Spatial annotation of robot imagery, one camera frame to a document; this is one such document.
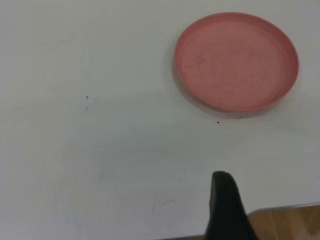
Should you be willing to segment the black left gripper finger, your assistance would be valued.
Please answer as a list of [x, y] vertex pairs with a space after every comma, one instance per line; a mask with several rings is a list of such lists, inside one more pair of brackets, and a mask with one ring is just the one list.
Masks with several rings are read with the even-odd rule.
[[215, 171], [211, 178], [209, 221], [205, 240], [257, 240], [234, 178]]

